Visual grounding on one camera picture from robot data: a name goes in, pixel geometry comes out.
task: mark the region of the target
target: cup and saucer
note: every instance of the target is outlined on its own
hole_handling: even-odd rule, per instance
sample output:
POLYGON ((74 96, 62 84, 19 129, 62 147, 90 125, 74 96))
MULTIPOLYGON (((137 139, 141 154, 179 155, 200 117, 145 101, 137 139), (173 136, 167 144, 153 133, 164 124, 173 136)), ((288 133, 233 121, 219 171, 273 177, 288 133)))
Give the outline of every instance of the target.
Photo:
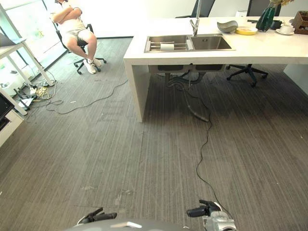
POLYGON ((282 24, 280 28, 276 29, 276 32, 282 35, 293 35, 294 28, 292 25, 282 24))

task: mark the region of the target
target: person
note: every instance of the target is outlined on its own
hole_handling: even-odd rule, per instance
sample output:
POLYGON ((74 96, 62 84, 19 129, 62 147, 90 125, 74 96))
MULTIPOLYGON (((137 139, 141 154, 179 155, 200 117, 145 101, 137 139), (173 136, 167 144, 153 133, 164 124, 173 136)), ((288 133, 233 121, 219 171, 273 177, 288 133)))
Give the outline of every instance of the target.
POLYGON ((91 74, 95 74, 95 66, 102 63, 94 58, 97 39, 95 35, 87 30, 81 21, 82 11, 72 0, 55 0, 50 10, 50 18, 58 24, 62 35, 62 43, 73 53, 84 58, 84 65, 91 74), (77 41, 81 39, 88 43, 88 54, 78 46, 77 41))

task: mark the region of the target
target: yellow plate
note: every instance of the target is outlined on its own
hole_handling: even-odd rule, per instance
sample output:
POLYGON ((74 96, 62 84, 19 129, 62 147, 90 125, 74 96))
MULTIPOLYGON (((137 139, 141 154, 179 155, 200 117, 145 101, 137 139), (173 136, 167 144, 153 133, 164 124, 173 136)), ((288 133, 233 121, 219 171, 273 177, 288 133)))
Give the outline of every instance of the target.
POLYGON ((240 35, 254 35, 257 31, 258 29, 255 27, 240 26, 235 30, 235 33, 240 35))

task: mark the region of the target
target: sneaker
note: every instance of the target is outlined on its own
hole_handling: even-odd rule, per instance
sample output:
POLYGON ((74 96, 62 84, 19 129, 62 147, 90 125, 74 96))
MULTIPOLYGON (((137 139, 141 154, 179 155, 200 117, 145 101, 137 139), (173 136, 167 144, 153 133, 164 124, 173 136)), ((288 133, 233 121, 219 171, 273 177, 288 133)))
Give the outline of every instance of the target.
POLYGON ((93 63, 89 64, 88 61, 85 59, 83 61, 83 64, 86 66, 87 70, 91 73, 91 74, 95 74, 96 73, 96 70, 94 68, 94 65, 93 63))
POLYGON ((96 58, 93 59, 93 63, 94 63, 94 65, 96 65, 96 66, 101 66, 101 65, 102 65, 101 61, 99 61, 99 60, 96 59, 96 58))

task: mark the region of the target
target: black office chair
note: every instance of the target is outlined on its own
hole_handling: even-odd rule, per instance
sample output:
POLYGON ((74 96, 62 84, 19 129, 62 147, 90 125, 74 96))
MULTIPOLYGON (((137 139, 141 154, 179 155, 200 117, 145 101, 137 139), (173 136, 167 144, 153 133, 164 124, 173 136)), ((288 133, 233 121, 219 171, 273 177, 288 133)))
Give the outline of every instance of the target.
MULTIPOLYGON (((195 3, 191 15, 179 16, 176 18, 195 18, 197 16, 198 1, 199 0, 197 0, 195 3)), ((215 0, 200 0, 200 1, 202 1, 200 9, 200 17, 207 18, 211 12, 215 0)))
MULTIPOLYGON (((86 29, 90 29, 90 31, 93 33, 93 28, 92 28, 92 25, 91 24, 88 24, 87 26, 86 26, 86 29)), ((62 35, 61 35, 61 33, 60 33, 60 31, 59 30, 56 30, 56 32, 57 32, 57 35, 58 35, 58 37, 59 37, 59 39, 60 39, 60 41, 61 41, 61 43, 62 43, 62 45, 63 45, 63 47, 65 48, 65 49, 67 49, 68 50, 68 53, 71 53, 71 51, 63 44, 63 42, 62 42, 62 35)), ((83 40, 78 40, 78 42, 77 42, 77 44, 78 44, 78 46, 80 46, 81 47, 81 49, 84 51, 84 53, 86 52, 85 51, 85 46, 87 46, 87 42, 85 42, 85 41, 83 41, 83 40)), ((104 62, 104 64, 105 63, 107 63, 107 61, 105 60, 105 59, 103 59, 103 58, 96 58, 96 59, 98 59, 98 60, 102 60, 103 62, 104 62)), ((77 72, 78 72, 78 74, 82 74, 81 73, 81 71, 80 71, 80 69, 83 67, 83 65, 84 65, 84 63, 83 63, 83 60, 84 59, 81 59, 81 60, 79 60, 79 61, 77 61, 77 62, 74 62, 74 66, 75 67, 78 67, 78 63, 81 63, 81 65, 78 67, 78 69, 77 69, 77 72)), ((95 68, 97 69, 97 71, 98 72, 100 72, 101 71, 101 69, 100 68, 98 68, 97 66, 95 66, 95 68)))
MULTIPOLYGON (((264 9, 268 6, 269 0, 250 0, 247 10, 247 16, 261 16, 264 9)), ((281 5, 278 5, 275 10, 275 16, 279 16, 281 9, 281 5)), ((226 69, 229 70, 230 67, 236 67, 241 69, 240 71, 237 71, 230 75, 227 80, 230 80, 232 76, 238 75, 240 73, 248 73, 250 77, 252 78, 253 82, 250 84, 252 87, 255 87, 257 84, 257 79, 254 75, 254 72, 262 74, 262 78, 266 78, 268 76, 267 72, 252 68, 252 64, 248 64, 247 66, 241 66, 241 65, 227 65, 226 69)))

